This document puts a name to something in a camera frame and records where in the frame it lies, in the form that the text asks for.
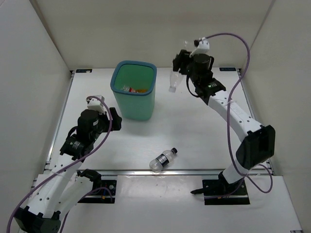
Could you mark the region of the green label clear bottle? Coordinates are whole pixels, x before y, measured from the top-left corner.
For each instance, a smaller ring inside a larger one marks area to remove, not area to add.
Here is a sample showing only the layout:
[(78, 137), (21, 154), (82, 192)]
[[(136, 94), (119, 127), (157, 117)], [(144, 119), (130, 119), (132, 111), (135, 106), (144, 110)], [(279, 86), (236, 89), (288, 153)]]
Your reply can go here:
[(183, 80), (183, 75), (179, 72), (180, 70), (179, 54), (173, 59), (173, 66), (170, 74), (170, 87), (169, 92), (175, 93), (177, 87), (181, 84)]

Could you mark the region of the red label water bottle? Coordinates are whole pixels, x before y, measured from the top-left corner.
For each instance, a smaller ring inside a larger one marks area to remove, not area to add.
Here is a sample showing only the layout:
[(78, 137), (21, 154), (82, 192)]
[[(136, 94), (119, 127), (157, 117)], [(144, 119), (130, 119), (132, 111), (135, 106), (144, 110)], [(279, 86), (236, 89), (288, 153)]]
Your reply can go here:
[(135, 90), (135, 89), (133, 89), (130, 86), (127, 86), (127, 85), (123, 86), (122, 91), (130, 92), (130, 93), (137, 93), (137, 90)]

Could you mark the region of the orange juice bottle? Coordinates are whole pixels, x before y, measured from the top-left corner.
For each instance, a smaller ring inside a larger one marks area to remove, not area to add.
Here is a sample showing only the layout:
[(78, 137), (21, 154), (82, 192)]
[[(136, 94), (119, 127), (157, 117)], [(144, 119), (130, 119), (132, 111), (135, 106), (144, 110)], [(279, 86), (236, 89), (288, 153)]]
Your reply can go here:
[(146, 93), (148, 90), (147, 89), (137, 89), (137, 93)]

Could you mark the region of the black label small bottle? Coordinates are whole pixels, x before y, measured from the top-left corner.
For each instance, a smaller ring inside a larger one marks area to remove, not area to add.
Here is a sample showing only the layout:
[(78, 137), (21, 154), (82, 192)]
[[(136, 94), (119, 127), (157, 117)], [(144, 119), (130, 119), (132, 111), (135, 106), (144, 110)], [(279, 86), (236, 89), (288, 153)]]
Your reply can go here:
[(169, 163), (172, 163), (177, 155), (178, 150), (172, 148), (170, 150), (163, 151), (159, 156), (153, 159), (149, 163), (149, 168), (152, 172), (158, 173), (163, 170)]

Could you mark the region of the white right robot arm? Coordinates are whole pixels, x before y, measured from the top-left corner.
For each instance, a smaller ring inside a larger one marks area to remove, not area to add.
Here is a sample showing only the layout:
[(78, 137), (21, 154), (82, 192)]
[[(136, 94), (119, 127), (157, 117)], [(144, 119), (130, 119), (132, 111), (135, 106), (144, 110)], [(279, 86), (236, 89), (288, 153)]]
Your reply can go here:
[(253, 167), (274, 155), (276, 132), (271, 125), (264, 126), (253, 119), (231, 99), (225, 86), (213, 77), (213, 61), (207, 54), (192, 55), (181, 50), (173, 59), (173, 71), (185, 75), (186, 82), (192, 82), (195, 88), (192, 96), (216, 111), (241, 142), (232, 164), (219, 175), (219, 190), (229, 194)]

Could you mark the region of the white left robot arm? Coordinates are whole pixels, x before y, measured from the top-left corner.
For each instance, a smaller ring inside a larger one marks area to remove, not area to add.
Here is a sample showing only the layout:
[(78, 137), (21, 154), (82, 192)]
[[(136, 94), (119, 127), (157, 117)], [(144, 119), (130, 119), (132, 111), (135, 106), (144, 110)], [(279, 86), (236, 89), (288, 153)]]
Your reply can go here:
[(102, 189), (100, 173), (78, 169), (102, 134), (121, 129), (122, 118), (114, 107), (106, 112), (100, 105), (82, 111), (77, 126), (71, 128), (60, 149), (58, 161), (48, 177), (31, 191), (25, 207), (18, 206), (13, 218), (27, 233), (57, 233), (70, 209), (84, 196)]

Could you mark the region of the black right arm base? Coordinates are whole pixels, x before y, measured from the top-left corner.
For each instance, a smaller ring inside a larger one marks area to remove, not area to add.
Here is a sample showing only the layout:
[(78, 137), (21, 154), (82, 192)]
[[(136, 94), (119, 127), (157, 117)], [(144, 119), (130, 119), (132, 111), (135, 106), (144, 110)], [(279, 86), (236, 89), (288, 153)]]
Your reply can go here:
[(193, 195), (204, 195), (205, 205), (249, 205), (244, 179), (225, 186), (220, 180), (202, 180), (203, 187), (192, 190)]

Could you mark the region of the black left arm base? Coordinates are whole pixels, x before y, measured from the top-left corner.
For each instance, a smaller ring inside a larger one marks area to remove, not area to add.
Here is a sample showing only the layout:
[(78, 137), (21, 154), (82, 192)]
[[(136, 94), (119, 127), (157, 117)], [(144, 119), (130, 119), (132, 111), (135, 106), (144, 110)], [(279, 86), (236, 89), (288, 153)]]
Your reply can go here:
[(79, 203), (114, 204), (116, 199), (117, 178), (105, 178), (94, 170), (78, 171), (77, 177), (87, 177), (92, 182), (91, 193)]

